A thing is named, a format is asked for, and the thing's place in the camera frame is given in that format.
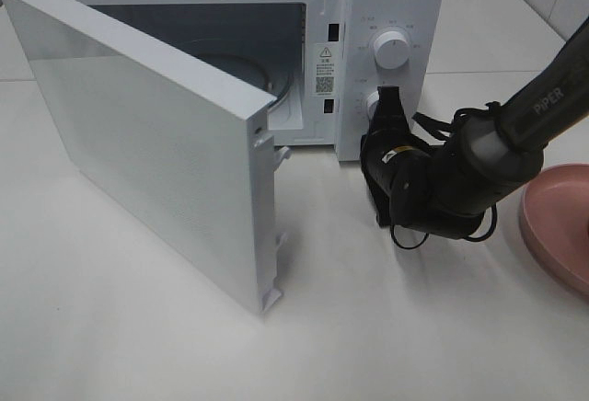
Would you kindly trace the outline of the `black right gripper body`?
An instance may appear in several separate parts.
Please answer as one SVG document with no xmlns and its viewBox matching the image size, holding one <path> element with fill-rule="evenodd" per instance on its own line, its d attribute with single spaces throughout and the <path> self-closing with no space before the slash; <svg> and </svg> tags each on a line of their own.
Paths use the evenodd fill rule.
<svg viewBox="0 0 589 401">
<path fill-rule="evenodd" d="M 435 202 L 428 179 L 431 155 L 407 132 L 370 129 L 361 139 L 360 161 L 379 226 L 460 239 L 482 223 L 482 213 L 454 215 Z"/>
</svg>

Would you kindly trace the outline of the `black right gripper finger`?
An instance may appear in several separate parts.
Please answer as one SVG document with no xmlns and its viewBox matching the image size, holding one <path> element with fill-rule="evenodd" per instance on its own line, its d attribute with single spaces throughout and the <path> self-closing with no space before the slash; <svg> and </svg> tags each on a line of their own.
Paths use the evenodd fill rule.
<svg viewBox="0 0 589 401">
<path fill-rule="evenodd" d="M 392 131 L 408 135 L 410 127 L 400 100 L 398 86 L 380 86 L 378 101 L 370 119 L 370 133 Z"/>
</svg>

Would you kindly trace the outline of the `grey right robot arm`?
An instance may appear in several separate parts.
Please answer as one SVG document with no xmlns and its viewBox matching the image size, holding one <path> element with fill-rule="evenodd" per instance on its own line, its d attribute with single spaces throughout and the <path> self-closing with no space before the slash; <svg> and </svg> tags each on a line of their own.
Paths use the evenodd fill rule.
<svg viewBox="0 0 589 401">
<path fill-rule="evenodd" d="M 505 103 L 458 109 L 449 122 L 415 113 L 433 138 L 410 130 L 396 86 L 380 86 L 360 162 L 379 226 L 478 243 L 497 202 L 540 172 L 548 143 L 588 114 L 588 25 Z"/>
</svg>

